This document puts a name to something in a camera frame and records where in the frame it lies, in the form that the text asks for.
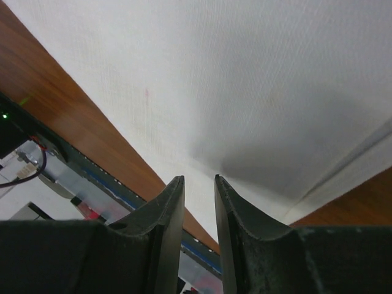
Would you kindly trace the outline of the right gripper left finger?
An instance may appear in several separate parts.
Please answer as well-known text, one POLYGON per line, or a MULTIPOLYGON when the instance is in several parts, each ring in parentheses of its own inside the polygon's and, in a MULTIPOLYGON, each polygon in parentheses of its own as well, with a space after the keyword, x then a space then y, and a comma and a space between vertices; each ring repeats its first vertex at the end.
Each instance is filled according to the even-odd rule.
POLYGON ((175 293, 184 177, 111 224, 1 222, 2 293, 175 293))

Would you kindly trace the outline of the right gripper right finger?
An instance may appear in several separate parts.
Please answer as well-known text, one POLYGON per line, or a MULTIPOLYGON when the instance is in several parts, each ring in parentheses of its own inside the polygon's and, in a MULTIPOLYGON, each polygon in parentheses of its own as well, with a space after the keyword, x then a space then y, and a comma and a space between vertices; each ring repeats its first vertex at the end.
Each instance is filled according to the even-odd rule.
POLYGON ((391 292, 391 227, 289 227, 214 182, 225 293, 391 292))

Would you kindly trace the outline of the white cloth napkin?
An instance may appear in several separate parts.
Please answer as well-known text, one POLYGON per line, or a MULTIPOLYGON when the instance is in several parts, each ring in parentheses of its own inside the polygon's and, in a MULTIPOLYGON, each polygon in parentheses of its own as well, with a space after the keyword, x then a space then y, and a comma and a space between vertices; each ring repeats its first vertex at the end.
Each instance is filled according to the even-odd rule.
POLYGON ((217 237, 213 177, 291 224, 391 167, 390 1, 7 1, 217 237))

